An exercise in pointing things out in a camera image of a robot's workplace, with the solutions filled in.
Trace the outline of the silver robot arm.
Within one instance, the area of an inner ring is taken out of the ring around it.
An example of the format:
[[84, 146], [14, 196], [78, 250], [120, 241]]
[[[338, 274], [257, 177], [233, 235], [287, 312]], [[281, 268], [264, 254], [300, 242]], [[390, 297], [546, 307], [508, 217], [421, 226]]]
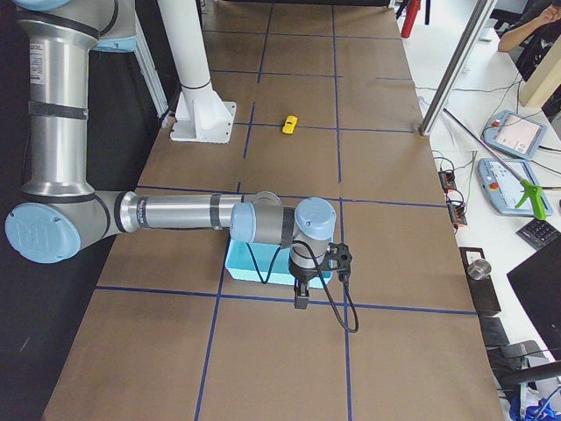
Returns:
[[286, 207], [271, 192], [140, 196], [94, 189], [86, 179], [89, 53], [134, 50], [135, 4], [19, 1], [17, 20], [29, 38], [31, 177], [5, 233], [23, 257], [56, 263], [141, 229], [225, 229], [238, 242], [288, 250], [298, 309], [308, 305], [310, 281], [342, 270], [349, 256], [332, 240], [336, 213], [321, 198]]

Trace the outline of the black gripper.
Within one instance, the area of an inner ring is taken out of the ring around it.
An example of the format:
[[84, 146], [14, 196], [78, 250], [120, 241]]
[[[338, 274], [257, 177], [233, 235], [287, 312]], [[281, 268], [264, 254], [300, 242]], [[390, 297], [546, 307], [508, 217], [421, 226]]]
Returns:
[[292, 265], [290, 267], [290, 273], [295, 278], [294, 308], [297, 310], [306, 310], [309, 305], [308, 283], [316, 277], [316, 270]]

